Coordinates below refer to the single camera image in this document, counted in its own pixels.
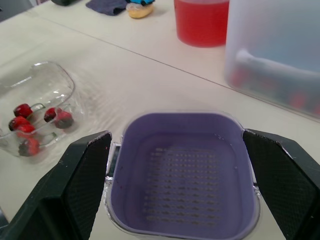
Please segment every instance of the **white plastic container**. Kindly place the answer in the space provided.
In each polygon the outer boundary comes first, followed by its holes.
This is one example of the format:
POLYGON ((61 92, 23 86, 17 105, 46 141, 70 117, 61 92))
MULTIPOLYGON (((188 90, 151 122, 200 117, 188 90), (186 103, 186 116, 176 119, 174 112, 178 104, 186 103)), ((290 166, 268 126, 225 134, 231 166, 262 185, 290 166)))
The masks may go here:
POLYGON ((320 1, 231 0, 230 86, 320 117, 320 1))

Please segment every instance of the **clear plastic container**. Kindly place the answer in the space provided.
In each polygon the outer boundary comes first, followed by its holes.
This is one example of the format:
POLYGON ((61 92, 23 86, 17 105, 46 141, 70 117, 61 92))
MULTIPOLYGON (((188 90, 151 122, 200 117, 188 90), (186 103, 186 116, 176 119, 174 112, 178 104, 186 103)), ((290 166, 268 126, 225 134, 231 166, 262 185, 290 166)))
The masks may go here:
POLYGON ((191 46, 226 43, 229 0, 174 0, 178 38, 191 46))
POLYGON ((320 116, 320 2, 235 0, 228 19, 230 86, 320 116))
POLYGON ((37 63, 31 68, 26 64, 1 66, 0 106, 0 148, 15 156, 38 154, 75 131, 84 117, 74 81, 53 62, 37 63), (31 110, 27 108, 28 116, 17 120, 15 114, 23 113, 14 110, 22 104, 31 110))

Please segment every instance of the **blue toy car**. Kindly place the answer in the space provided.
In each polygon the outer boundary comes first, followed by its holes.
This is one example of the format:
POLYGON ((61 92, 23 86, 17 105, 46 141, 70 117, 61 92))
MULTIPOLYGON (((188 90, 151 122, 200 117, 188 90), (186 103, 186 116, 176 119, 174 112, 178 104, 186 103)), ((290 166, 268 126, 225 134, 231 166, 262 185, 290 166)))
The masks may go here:
POLYGON ((142 6, 152 4, 155 0, 126 0, 127 3, 141 4, 142 6))

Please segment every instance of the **transparent plastic tray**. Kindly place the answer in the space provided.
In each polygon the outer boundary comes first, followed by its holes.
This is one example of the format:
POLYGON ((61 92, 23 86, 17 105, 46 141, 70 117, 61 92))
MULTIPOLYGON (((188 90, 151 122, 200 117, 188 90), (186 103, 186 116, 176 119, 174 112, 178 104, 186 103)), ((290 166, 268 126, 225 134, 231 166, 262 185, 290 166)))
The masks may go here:
POLYGON ((1 66, 0 148, 15 156, 32 157, 75 131, 84 117, 75 90, 74 81, 54 62, 1 66), (33 127, 19 119, 10 130, 17 115, 14 110, 22 104, 30 106, 32 113, 23 118, 33 127))

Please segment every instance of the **red cherry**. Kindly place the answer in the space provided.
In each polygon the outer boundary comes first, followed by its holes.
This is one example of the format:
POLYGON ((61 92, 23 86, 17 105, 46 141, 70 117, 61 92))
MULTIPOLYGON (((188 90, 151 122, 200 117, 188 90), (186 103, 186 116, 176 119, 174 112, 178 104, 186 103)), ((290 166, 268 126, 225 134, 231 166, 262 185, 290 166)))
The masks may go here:
POLYGON ((30 157, 39 153, 40 144, 37 139, 28 138, 19 145, 20 156, 30 157))
POLYGON ((36 129, 31 124, 21 125, 16 130, 17 130, 16 135, 20 138, 28 139, 28 138, 32 138, 36 134, 35 132, 33 132, 36 129))
POLYGON ((9 129, 10 131, 14 131, 19 126, 29 125, 29 124, 30 122, 27 119, 25 119, 23 116, 17 116, 9 122, 9 129))
POLYGON ((307 102, 307 96, 302 92, 296 92, 290 99, 290 105, 296 109, 301 109, 307 102))
POLYGON ((54 108, 54 107, 51 107, 49 108, 45 114, 44 114, 44 121, 46 121, 47 123, 50 122, 52 119, 54 119, 56 117, 56 112, 57 113, 61 113, 62 112, 62 109, 61 108, 54 108))
POLYGON ((71 127, 73 123, 74 119, 71 113, 67 111, 59 112, 54 121, 55 127, 58 129, 67 129, 71 127))
POLYGON ((13 113, 16 117, 22 116, 26 119, 30 114, 32 114, 32 110, 28 104, 24 103, 17 106, 13 110, 13 113))

